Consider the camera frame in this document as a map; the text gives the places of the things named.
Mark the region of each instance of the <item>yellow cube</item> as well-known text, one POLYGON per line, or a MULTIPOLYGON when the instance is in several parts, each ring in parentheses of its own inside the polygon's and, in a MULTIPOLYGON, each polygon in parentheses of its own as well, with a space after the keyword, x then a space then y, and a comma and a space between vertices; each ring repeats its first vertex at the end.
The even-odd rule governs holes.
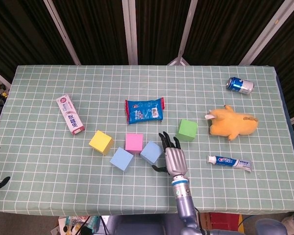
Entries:
POLYGON ((89 145, 103 155, 106 155, 113 145, 113 139, 101 131, 96 131, 89 145))

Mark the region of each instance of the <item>green cube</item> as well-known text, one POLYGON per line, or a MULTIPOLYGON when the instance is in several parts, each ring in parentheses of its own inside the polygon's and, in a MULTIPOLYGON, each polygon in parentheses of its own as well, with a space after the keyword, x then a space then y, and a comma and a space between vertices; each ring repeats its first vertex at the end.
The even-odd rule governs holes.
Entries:
POLYGON ((193 141, 196 137, 197 129, 196 122, 182 119, 176 136, 182 141, 193 141))

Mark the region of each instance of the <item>toothpaste tube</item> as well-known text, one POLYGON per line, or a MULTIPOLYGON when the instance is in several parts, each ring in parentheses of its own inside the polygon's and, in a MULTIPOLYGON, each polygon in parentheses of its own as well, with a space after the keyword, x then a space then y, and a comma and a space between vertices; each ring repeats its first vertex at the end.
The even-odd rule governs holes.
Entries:
POLYGON ((251 162, 246 160, 225 158, 219 156, 208 156, 207 162, 217 165, 227 165, 237 169, 242 169, 251 172, 251 162))
POLYGON ((64 120, 67 123, 71 133, 75 135, 78 132, 85 130, 85 127, 79 119, 79 116, 70 97, 65 94, 64 96, 57 98, 56 101, 61 109, 64 120))
POLYGON ((164 98, 148 101, 125 101, 125 112, 128 124, 139 121, 162 120, 162 110, 164 109, 164 98))

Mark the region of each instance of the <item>robot finger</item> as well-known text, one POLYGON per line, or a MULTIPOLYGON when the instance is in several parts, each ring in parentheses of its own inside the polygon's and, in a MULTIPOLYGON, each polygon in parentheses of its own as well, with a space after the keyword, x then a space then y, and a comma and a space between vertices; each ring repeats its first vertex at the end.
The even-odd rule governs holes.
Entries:
POLYGON ((174 146, 174 144, 171 142, 171 140, 170 140, 170 136, 167 134, 167 132, 164 131, 163 134, 164 134, 165 137, 166 137, 167 145, 168 145, 169 147, 171 147, 171 148, 175 148, 175 146, 174 146))
POLYGON ((159 133, 159 136, 160 136, 160 138, 161 138, 161 142, 162 142, 163 150, 166 152, 166 148, 168 147, 168 146, 167 146, 167 143, 166 143, 166 138, 165 138, 164 135, 162 135, 161 133, 159 133))
POLYGON ((1 182, 0 182, 0 188, 2 188, 3 186, 5 186, 10 180, 10 176, 5 177, 1 182))
POLYGON ((168 169, 167 169, 166 166, 157 167, 156 165, 152 165, 152 169, 154 169, 157 172, 165 172, 165 173, 168 173, 168 169))
POLYGON ((180 141, 178 140, 178 138, 174 136, 173 139, 175 141, 176 148, 181 149, 180 141))

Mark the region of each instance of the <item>blue snack package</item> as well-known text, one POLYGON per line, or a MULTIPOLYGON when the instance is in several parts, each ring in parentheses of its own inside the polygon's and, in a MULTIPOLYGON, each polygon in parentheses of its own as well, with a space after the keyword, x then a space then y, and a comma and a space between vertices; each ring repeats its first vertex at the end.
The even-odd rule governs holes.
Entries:
POLYGON ((160 98, 148 101, 125 100, 125 112, 127 123, 133 124, 139 121, 162 120, 162 110, 165 109, 165 100, 160 98))

